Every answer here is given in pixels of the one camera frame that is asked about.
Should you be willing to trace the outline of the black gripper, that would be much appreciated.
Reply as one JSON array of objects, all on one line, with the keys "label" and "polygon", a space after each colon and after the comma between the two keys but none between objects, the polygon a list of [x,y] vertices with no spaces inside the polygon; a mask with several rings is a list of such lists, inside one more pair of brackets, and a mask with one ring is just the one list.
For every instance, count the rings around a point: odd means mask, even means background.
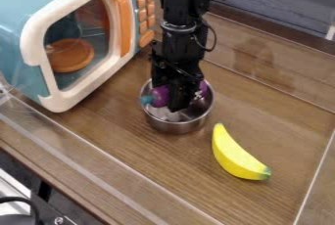
[{"label": "black gripper", "polygon": [[187,109],[204,97],[204,75],[199,63],[207,47],[209,25],[161,23],[162,40],[152,44],[152,84],[169,85],[168,109],[172,113]]}]

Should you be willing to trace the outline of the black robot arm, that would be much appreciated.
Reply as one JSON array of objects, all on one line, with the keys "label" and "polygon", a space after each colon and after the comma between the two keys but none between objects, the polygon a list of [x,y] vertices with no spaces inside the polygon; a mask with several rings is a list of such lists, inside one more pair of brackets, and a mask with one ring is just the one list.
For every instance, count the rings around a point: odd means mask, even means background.
[{"label": "black robot arm", "polygon": [[199,63],[207,52],[208,30],[211,26],[203,15],[208,11],[209,0],[160,0],[164,13],[161,21],[162,40],[150,44],[152,86],[156,93],[165,91],[166,107],[177,112],[189,107],[204,81]]}]

